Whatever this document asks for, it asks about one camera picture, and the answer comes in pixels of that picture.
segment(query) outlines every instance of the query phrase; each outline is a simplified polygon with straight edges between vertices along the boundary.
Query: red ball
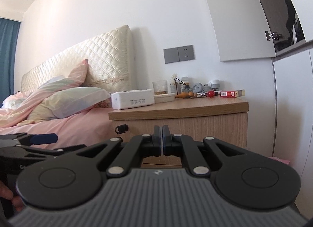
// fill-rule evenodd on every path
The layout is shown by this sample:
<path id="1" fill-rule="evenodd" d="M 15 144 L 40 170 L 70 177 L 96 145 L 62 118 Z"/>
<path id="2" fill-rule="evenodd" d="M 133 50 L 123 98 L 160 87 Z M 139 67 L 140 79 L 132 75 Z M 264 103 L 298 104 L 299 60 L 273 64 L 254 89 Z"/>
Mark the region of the red ball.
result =
<path id="1" fill-rule="evenodd" d="M 215 97 L 215 92 L 213 90 L 210 90 L 208 92 L 208 97 Z"/>

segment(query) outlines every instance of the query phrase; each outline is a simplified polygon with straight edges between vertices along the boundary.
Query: cream headboard cover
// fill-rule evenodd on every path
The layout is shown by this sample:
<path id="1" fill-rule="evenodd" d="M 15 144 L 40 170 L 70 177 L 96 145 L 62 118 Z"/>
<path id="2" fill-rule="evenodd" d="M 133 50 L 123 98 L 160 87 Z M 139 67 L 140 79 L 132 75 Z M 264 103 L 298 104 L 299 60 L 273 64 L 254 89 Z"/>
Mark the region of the cream headboard cover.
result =
<path id="1" fill-rule="evenodd" d="M 31 93 L 59 75 L 67 77 L 83 59 L 88 59 L 89 64 L 83 86 L 112 93 L 137 89 L 133 39 L 125 25 L 67 48 L 33 68 L 22 77 L 21 92 Z"/>

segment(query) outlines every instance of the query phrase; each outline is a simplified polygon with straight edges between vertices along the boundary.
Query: human hand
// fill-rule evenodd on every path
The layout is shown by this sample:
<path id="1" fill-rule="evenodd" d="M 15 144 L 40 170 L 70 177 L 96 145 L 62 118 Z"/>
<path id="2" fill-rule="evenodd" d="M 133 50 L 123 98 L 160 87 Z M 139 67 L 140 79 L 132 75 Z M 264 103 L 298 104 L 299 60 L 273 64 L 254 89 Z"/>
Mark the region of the human hand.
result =
<path id="1" fill-rule="evenodd" d="M 10 200 L 17 212 L 20 212 L 24 208 L 24 204 L 21 200 L 21 197 L 19 196 L 14 197 L 13 192 L 1 181 L 0 181 L 0 197 Z"/>

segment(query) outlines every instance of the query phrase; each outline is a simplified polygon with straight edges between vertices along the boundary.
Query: wooden nightstand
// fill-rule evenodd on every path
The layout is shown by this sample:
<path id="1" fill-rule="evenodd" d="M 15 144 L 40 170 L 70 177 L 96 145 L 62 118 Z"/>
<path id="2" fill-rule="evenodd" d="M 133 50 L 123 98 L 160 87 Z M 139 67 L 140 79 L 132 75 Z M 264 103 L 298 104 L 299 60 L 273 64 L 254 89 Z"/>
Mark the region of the wooden nightstand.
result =
<path id="1" fill-rule="evenodd" d="M 197 98 L 175 99 L 173 102 L 109 113 L 113 127 L 127 124 L 129 131 L 122 134 L 124 141 L 135 135 L 153 133 L 155 125 L 168 125 L 170 132 L 191 136 L 203 141 L 214 136 L 239 147 L 247 145 L 249 103 L 244 98 Z M 180 165 L 178 157 L 149 157 L 143 160 L 143 167 L 171 168 Z"/>

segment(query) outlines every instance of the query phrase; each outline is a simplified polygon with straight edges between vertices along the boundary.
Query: glass cup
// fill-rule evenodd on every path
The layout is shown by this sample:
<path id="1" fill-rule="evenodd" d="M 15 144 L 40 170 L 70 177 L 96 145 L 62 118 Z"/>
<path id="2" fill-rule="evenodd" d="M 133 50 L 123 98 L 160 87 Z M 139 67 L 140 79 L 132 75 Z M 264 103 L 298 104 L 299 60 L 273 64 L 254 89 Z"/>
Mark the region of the glass cup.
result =
<path id="1" fill-rule="evenodd" d="M 155 95 L 167 94 L 167 81 L 152 82 Z"/>

